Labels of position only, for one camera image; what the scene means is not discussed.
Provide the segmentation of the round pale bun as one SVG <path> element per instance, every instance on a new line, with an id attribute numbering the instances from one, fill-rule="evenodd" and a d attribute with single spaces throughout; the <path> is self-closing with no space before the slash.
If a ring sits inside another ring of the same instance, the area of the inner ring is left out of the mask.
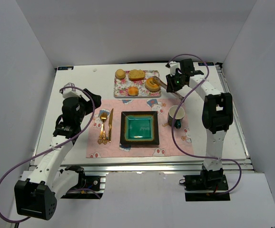
<path id="1" fill-rule="evenodd" d="M 123 69 L 118 69 L 116 72 L 115 72 L 115 77 L 119 80 L 123 79 L 126 77 L 126 72 L 123 70 Z"/>

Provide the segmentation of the gold knife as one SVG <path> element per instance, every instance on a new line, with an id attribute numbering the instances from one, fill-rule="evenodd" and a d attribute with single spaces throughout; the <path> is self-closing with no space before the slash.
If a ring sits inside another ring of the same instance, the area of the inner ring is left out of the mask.
<path id="1" fill-rule="evenodd" d="M 114 109 L 112 108 L 111 109 L 111 112 L 110 112 L 110 116 L 109 116 L 109 121 L 108 121 L 108 141 L 111 142 L 111 138 L 112 138 L 112 123 L 113 123 L 113 112 L 114 112 Z"/>

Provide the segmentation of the right corner label sticker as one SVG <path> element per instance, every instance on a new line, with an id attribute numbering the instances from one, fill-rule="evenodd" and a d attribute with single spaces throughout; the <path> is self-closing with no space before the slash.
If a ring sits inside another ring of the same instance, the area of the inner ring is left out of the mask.
<path id="1" fill-rule="evenodd" d="M 213 63 L 213 62 L 205 62 L 205 63 L 203 63 L 203 62 L 198 62 L 198 65 L 199 66 L 214 66 L 215 64 Z"/>

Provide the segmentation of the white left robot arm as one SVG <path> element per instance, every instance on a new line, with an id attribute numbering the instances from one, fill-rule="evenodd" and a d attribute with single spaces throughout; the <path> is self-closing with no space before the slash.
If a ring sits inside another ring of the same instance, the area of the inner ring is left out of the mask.
<path id="1" fill-rule="evenodd" d="M 67 86 L 61 91 L 64 98 L 62 114 L 57 118 L 49 153 L 44 154 L 26 180 L 17 181 L 14 187 L 16 209 L 19 215 L 43 220 L 52 218 L 57 201 L 76 187 L 81 188 L 84 169 L 68 166 L 58 177 L 57 172 L 81 134 L 84 117 L 101 106 L 101 96 L 87 89 L 82 91 L 89 100 L 79 95 L 75 88 Z"/>

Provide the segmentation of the small golden bun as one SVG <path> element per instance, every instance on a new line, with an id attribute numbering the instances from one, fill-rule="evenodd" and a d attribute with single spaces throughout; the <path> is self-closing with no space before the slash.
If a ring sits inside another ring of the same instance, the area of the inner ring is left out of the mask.
<path id="1" fill-rule="evenodd" d="M 128 88 L 128 95 L 129 96 L 137 96 L 139 93 L 139 89 L 135 86 L 129 87 Z"/>

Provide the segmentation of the left corner label sticker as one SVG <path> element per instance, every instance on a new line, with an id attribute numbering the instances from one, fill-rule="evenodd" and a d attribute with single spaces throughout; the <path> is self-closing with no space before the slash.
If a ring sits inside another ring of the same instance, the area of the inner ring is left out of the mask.
<path id="1" fill-rule="evenodd" d="M 59 66 L 57 68 L 58 71 L 63 71 L 63 70 L 73 70 L 74 66 Z"/>

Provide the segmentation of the teal square plate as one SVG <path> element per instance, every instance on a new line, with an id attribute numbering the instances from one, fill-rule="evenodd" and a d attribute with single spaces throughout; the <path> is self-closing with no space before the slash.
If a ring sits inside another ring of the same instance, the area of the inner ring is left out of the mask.
<path id="1" fill-rule="evenodd" d="M 120 144 L 126 146 L 158 146 L 159 132 L 157 112 L 122 112 Z"/>

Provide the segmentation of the floral serving tray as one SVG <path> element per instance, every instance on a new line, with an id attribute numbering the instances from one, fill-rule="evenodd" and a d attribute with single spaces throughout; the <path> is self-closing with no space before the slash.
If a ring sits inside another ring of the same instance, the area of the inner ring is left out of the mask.
<path id="1" fill-rule="evenodd" d="M 131 97 L 128 94 L 128 88 L 129 87 L 136 87 L 138 89 L 138 98 L 158 98 L 161 97 L 161 89 L 159 89 L 157 92 L 151 92 L 149 91 L 146 86 L 145 82 L 148 78 L 151 78 L 153 76 L 157 76 L 160 78 L 160 73 L 157 70 L 144 70 L 145 72 L 145 78 L 143 80 L 138 81 L 131 81 L 129 79 L 129 71 L 125 71 L 125 78 L 123 79 L 117 79 L 114 78 L 114 97 L 115 98 L 128 98 Z"/>

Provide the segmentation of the pink bunny placemat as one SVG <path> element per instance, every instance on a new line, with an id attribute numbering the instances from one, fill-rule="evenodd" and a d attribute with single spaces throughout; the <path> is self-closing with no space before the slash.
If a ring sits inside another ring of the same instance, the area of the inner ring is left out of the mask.
<path id="1" fill-rule="evenodd" d="M 178 99 L 103 100 L 88 127 L 87 158 L 193 154 L 188 117 Z M 172 116 L 178 109 L 176 123 Z"/>

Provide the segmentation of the green ceramic mug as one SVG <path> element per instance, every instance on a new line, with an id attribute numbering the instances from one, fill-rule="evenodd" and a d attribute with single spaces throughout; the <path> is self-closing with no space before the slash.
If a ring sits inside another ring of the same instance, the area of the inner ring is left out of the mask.
<path id="1" fill-rule="evenodd" d="M 176 113 L 178 106 L 174 105 L 172 107 L 170 107 L 169 111 L 168 111 L 168 118 L 167 118 L 167 122 L 169 126 L 173 126 L 176 129 L 180 129 L 181 128 L 181 122 L 183 120 L 183 118 L 185 117 L 185 110 L 183 107 L 180 107 L 178 112 Z"/>

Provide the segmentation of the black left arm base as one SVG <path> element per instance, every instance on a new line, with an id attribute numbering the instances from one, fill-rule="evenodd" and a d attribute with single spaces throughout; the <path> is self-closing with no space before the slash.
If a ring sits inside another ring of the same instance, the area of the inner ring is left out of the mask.
<path id="1" fill-rule="evenodd" d="M 61 199 L 96 199 L 103 196 L 101 176 L 86 174 L 83 167 L 70 165 L 59 170 L 54 180 L 54 192 Z"/>

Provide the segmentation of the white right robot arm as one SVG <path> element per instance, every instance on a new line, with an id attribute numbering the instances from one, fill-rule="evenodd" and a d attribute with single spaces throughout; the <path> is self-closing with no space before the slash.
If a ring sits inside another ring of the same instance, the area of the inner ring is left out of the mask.
<path id="1" fill-rule="evenodd" d="M 230 93 L 216 89 L 200 70 L 196 71 L 192 59 L 179 63 L 170 61 L 166 65 L 170 73 L 166 76 L 168 93 L 175 93 L 189 86 L 204 101 L 202 123 L 206 128 L 206 155 L 203 174 L 223 174 L 222 152 L 226 132 L 233 123 L 233 99 Z"/>

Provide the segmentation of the seeded bread slice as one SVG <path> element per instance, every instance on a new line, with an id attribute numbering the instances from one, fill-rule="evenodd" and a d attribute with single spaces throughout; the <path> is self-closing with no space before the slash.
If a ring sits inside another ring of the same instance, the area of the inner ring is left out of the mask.
<path id="1" fill-rule="evenodd" d="M 142 70 L 133 69 L 128 73 L 128 78 L 130 81 L 139 81 L 143 80 L 146 76 L 146 73 Z"/>

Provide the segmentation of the corner label sticker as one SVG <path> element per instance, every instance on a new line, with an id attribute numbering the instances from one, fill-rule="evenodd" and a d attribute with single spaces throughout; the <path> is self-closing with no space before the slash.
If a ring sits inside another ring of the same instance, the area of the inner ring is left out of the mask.
<path id="1" fill-rule="evenodd" d="M 63 70 L 73 70 L 74 66 L 59 66 L 57 68 L 58 71 L 63 71 Z"/>
<path id="2" fill-rule="evenodd" d="M 205 62 L 205 63 L 203 63 L 203 62 L 198 62 L 198 65 L 199 66 L 214 66 L 215 64 L 213 63 L 213 62 Z"/>

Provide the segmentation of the orange ring doughnut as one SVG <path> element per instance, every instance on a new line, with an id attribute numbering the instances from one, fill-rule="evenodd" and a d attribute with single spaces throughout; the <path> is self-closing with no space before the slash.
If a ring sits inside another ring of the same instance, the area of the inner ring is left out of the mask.
<path id="1" fill-rule="evenodd" d="M 155 81 L 154 81 L 154 79 L 152 77 L 148 78 L 145 81 L 145 87 L 150 92 L 157 92 L 157 91 L 160 90 L 160 86 L 155 83 Z"/>

